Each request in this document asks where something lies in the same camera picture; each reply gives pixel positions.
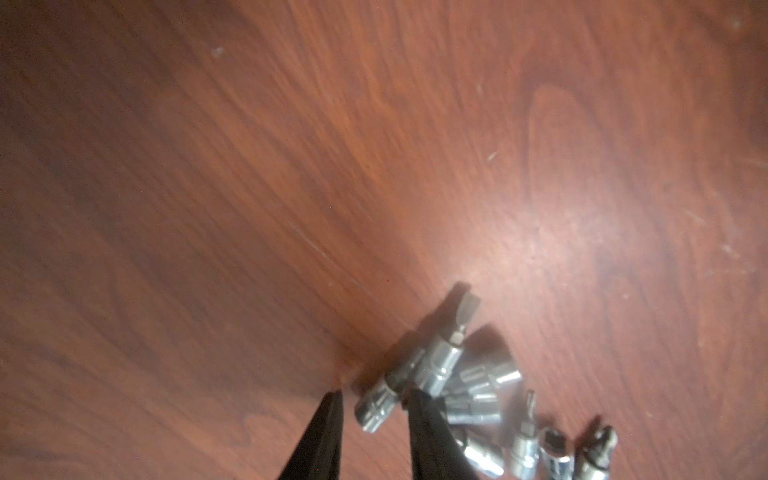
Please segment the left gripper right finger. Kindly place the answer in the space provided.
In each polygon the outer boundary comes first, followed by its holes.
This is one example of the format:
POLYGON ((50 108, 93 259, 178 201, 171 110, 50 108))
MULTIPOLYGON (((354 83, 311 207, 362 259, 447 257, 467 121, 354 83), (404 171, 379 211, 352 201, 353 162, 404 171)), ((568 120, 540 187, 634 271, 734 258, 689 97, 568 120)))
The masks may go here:
POLYGON ((437 400, 419 389, 406 395, 412 478, 470 480, 477 476, 442 417, 437 400))

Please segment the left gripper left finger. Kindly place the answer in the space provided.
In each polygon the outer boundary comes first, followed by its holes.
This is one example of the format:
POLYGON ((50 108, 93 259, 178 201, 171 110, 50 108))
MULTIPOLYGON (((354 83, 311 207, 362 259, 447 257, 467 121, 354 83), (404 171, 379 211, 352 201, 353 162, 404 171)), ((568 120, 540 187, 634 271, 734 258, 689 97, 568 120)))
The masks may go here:
POLYGON ((339 479, 343 424, 342 391, 326 393, 278 478, 339 479))

